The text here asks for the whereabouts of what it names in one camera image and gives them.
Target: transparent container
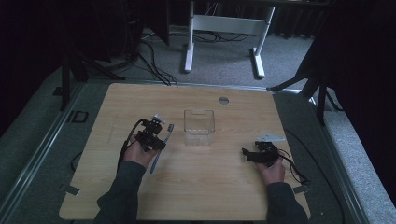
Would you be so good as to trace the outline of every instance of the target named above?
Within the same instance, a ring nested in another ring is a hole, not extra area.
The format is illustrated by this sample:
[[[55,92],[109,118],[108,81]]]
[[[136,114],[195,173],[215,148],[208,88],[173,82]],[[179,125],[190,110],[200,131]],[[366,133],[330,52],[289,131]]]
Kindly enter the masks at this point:
[[[215,131],[213,110],[185,110],[184,134],[187,146],[209,146]]]

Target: white metal frame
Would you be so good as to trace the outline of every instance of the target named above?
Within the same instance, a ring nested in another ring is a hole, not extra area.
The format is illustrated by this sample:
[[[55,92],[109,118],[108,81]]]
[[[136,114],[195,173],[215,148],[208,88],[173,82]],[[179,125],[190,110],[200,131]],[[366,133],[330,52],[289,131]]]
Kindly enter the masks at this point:
[[[241,18],[228,18],[218,16],[194,15],[194,2],[190,2],[190,24],[189,24],[189,45],[187,46],[187,56],[185,71],[192,71],[192,55],[194,53],[193,32],[194,30],[214,31],[223,33],[235,33],[243,35],[259,35],[260,40],[257,48],[253,48],[254,61],[256,63],[257,74],[265,77],[262,66],[262,46],[274,15],[274,7],[269,7],[267,17],[262,20],[251,20]]]

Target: hand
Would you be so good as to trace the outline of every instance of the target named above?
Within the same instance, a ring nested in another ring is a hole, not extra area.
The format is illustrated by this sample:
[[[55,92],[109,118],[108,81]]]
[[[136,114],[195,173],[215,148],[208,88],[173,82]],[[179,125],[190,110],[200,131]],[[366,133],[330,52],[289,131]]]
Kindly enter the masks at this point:
[[[125,151],[123,160],[137,162],[147,169],[152,158],[157,154],[157,150],[152,149],[145,152],[140,143],[135,140],[134,135],[131,136],[131,142],[132,144]]]
[[[285,167],[283,166],[282,161],[283,158],[279,157],[270,167],[267,167],[262,163],[255,163],[267,186],[269,184],[283,182],[285,180]]]

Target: wooden table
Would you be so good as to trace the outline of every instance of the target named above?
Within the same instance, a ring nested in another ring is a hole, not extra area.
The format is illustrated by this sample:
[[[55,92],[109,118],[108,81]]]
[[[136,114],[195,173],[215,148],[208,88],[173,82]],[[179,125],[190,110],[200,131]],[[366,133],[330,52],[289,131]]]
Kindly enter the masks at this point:
[[[219,103],[227,97],[229,103]],[[215,113],[210,146],[184,144],[184,110],[208,109]],[[140,119],[160,114],[175,129],[154,173],[144,175],[139,190],[138,219],[142,220],[265,220],[267,196],[255,165],[241,148],[255,150],[258,136],[285,136],[273,96],[268,91],[203,87],[112,84],[93,125],[73,176],[77,196],[66,193],[60,216],[93,219],[97,199],[115,176],[123,141]],[[287,141],[275,142],[290,151]],[[300,186],[287,167],[286,182]],[[303,193],[297,201],[310,216]]]

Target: tripod leg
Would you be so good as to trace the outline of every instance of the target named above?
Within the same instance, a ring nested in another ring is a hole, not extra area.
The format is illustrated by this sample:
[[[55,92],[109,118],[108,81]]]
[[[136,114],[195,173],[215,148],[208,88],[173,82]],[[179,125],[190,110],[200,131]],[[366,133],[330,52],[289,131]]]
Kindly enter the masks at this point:
[[[324,105],[326,101],[326,86],[320,85],[319,88],[319,97],[318,97],[318,108],[317,108],[317,118],[321,125],[324,124]]]
[[[115,80],[125,80],[125,77],[119,77],[116,74],[108,71],[105,69],[102,65],[97,63],[96,61],[86,57],[83,53],[81,53],[78,49],[74,49],[74,52],[76,53],[76,56],[78,56],[83,62],[88,63],[90,66],[98,70],[99,72],[105,74],[106,76],[110,77],[111,79]]]
[[[283,89],[287,88],[288,86],[291,86],[294,83],[297,83],[301,80],[303,80],[304,77],[293,77],[277,86],[274,87],[267,87],[268,91],[282,91]]]

